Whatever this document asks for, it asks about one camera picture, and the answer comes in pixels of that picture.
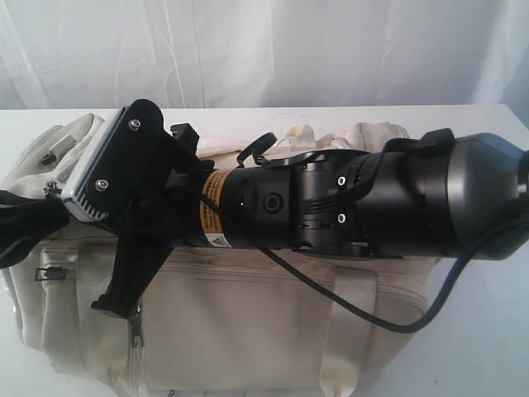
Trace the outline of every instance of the screw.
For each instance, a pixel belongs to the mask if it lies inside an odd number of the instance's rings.
[[[129,121],[128,126],[132,131],[138,131],[141,127],[140,120],[132,119]]]
[[[94,186],[98,192],[104,192],[108,189],[108,181],[106,179],[98,179]]]

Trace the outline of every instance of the white curtain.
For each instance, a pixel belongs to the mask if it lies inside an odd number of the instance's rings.
[[[527,0],[0,0],[0,108],[506,103]]]

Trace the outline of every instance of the black power cable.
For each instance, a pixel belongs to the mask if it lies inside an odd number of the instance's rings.
[[[448,299],[448,296],[450,295],[450,292],[454,288],[455,282],[463,272],[463,269],[469,264],[472,257],[479,251],[479,249],[493,240],[495,237],[499,236],[502,233],[505,233],[507,231],[510,231],[512,229],[522,227],[524,229],[529,229],[529,217],[525,216],[519,219],[506,221],[499,223],[495,227],[491,227],[487,232],[485,232],[481,237],[477,238],[474,243],[470,244],[470,246],[461,254],[461,256],[455,261],[454,265],[450,269],[450,272],[448,273],[448,276],[445,279],[445,282],[441,286],[441,289],[439,290],[439,293],[437,294],[436,299],[434,300],[433,304],[431,304],[430,308],[423,314],[421,318],[419,318],[417,321],[410,323],[410,324],[396,324],[391,323],[389,321],[386,321],[382,318],[376,317],[373,314],[367,313],[364,310],[358,308],[357,306],[354,306],[352,303],[347,302],[345,299],[343,299],[341,296],[336,295],[334,292],[330,291],[329,289],[325,288],[323,285],[318,284],[316,281],[296,269],[294,266],[290,265],[285,259],[278,256],[276,253],[271,251],[265,244],[263,244],[258,238],[253,238],[251,236],[251,233],[248,233],[244,230],[242,230],[241,227],[239,227],[235,222],[233,222],[228,216],[226,216],[222,210],[219,208],[218,205],[216,205],[208,196],[204,195],[203,193],[191,189],[189,187],[185,186],[179,186],[178,189],[182,189],[183,191],[187,192],[188,194],[191,194],[201,201],[203,201],[214,213],[216,213],[219,217],[221,217],[222,222],[224,222],[229,228],[233,229],[235,232],[240,233],[242,236],[246,236],[248,242],[257,248],[259,251],[261,251],[263,254],[265,254],[268,258],[270,258],[272,261],[283,267],[288,273],[302,281],[304,284],[308,285],[312,289],[316,290],[320,294],[326,296],[333,302],[339,304],[342,308],[350,311],[353,314],[356,314],[357,316],[363,318],[366,321],[369,321],[370,323],[377,325],[381,328],[385,328],[392,332],[397,333],[414,333],[421,329],[423,329],[426,325],[428,325],[435,317],[436,315],[441,311],[441,308],[445,304],[446,300]]]

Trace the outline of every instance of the bag pocket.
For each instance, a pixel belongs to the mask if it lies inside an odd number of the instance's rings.
[[[317,274],[332,288],[331,267]],[[330,312],[330,300],[277,266],[173,255],[142,299],[145,382],[151,390],[319,386]]]

